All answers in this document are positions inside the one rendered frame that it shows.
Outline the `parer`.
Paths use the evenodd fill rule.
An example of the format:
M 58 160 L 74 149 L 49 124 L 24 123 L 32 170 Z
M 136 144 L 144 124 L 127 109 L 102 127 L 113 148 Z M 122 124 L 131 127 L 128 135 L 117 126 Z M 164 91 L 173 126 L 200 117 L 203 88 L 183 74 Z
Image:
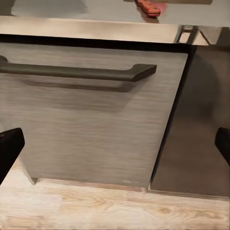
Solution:
M 148 0 L 137 0 L 137 5 L 149 14 L 149 16 L 160 16 L 161 10 Z

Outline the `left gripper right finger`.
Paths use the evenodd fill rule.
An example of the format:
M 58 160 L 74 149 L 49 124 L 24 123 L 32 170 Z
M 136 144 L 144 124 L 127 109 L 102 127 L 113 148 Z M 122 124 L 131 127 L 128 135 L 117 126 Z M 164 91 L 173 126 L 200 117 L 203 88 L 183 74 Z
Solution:
M 216 134 L 215 144 L 230 166 L 230 129 L 220 127 Z

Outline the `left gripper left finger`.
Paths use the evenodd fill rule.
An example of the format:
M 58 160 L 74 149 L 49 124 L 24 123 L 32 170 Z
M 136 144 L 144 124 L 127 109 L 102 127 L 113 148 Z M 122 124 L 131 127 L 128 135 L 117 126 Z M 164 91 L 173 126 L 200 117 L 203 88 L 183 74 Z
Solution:
M 20 127 L 0 132 L 0 184 L 24 146 L 24 135 Z

